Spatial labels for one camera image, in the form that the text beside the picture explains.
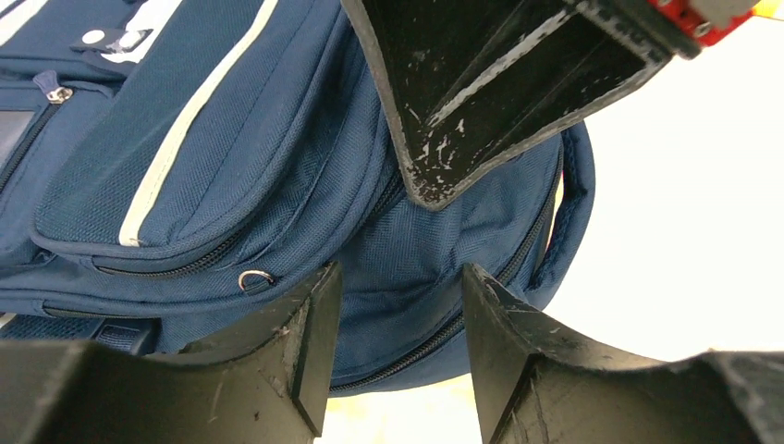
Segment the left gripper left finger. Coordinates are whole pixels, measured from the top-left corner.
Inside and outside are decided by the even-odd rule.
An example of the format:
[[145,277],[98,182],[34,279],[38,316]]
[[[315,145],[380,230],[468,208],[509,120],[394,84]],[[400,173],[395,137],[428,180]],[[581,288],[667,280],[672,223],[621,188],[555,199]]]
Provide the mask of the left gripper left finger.
[[327,265],[177,354],[92,340],[1,344],[5,443],[311,443],[324,428],[342,297]]

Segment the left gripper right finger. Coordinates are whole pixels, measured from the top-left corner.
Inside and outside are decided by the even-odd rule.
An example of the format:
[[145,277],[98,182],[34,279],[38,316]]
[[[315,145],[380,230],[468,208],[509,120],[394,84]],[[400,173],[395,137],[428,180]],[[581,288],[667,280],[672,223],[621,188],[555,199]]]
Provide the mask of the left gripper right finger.
[[486,443],[779,443],[783,355],[707,351],[662,362],[576,331],[477,265],[462,273]]

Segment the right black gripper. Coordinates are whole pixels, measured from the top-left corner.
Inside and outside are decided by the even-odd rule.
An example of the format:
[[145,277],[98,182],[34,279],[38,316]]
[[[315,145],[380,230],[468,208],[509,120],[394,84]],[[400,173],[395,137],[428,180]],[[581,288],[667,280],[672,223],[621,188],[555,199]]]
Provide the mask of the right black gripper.
[[607,33],[694,59],[753,15],[756,1],[574,1],[572,7]]

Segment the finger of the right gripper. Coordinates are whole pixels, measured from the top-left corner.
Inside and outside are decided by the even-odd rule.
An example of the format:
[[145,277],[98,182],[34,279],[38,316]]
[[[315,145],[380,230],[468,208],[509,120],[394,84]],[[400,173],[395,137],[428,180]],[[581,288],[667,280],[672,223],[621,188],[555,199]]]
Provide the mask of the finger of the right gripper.
[[346,1],[410,198],[437,211],[672,57],[636,1]]

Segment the navy blue student backpack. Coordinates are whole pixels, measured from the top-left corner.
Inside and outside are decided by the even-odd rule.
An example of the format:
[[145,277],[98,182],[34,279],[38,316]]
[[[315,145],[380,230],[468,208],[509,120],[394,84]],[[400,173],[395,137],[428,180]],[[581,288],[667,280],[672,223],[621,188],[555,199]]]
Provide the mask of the navy blue student backpack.
[[537,309],[587,228],[576,123],[431,211],[338,1],[1,5],[2,339],[173,354],[342,265],[331,391],[469,370],[460,274]]

